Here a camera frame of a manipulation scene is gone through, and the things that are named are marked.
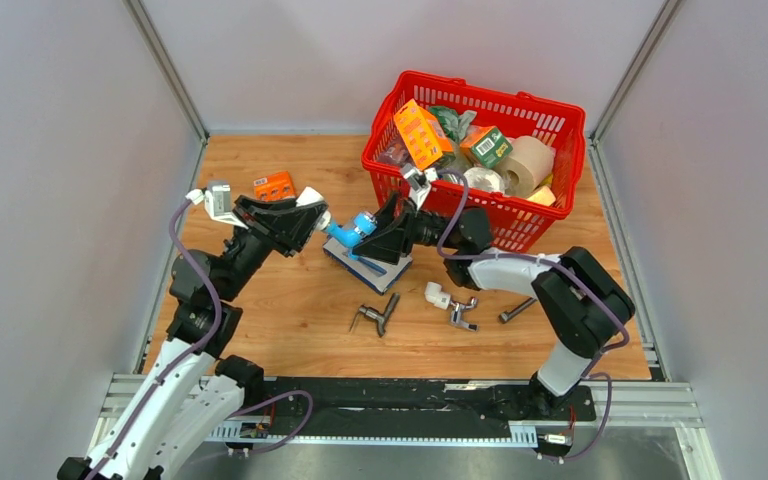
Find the blue plastic water faucet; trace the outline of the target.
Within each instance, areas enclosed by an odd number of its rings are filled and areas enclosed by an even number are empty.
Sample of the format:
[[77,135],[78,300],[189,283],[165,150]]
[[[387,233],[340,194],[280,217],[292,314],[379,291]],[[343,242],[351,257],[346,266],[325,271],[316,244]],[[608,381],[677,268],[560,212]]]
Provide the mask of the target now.
[[353,249],[366,237],[370,236],[377,227],[374,215],[368,211],[358,213],[351,222],[338,225],[330,222],[324,232],[335,239],[340,245]]

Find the white plastic pipe elbow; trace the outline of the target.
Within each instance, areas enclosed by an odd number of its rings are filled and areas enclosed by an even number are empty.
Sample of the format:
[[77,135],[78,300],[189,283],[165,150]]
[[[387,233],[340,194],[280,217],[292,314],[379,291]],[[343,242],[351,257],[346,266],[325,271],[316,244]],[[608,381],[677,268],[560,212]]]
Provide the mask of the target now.
[[325,197],[311,186],[305,187],[296,199],[297,207],[310,207],[318,212],[314,229],[325,231],[332,223],[332,214]]

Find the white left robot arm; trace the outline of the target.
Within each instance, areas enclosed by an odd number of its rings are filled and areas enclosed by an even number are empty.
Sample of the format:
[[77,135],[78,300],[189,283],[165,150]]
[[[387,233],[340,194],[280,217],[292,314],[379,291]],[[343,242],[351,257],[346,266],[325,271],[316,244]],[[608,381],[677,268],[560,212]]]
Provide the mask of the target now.
[[[183,246],[178,221],[193,206],[232,226],[219,255]],[[64,460],[59,479],[172,479],[208,434],[235,414],[267,405],[261,367],[221,355],[242,311],[231,306],[271,253],[299,253],[330,219],[311,187],[296,198],[230,201],[222,186],[187,193],[169,236],[178,251],[170,294],[175,316],[149,373],[116,423],[85,457]]]

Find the white pipe elbow second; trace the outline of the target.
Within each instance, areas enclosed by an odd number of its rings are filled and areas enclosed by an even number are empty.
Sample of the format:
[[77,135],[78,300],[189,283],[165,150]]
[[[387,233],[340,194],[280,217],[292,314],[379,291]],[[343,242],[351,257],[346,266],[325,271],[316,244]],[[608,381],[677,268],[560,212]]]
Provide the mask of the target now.
[[436,308],[447,310],[451,304],[451,295],[445,292],[441,284],[428,282],[424,290],[425,300]]

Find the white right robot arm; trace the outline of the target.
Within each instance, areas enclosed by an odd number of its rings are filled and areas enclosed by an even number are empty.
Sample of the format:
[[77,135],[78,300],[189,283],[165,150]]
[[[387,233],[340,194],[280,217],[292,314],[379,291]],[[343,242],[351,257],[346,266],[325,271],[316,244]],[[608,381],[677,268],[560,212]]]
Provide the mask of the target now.
[[415,245],[434,246],[455,285],[517,293],[542,306],[557,341],[531,379],[530,402],[541,417],[558,417],[599,359],[629,342],[626,325],[636,307],[583,247],[559,255],[501,250],[485,209],[460,203],[444,216],[398,194],[376,213],[358,214],[354,224],[360,239],[350,251],[359,257],[395,264]]

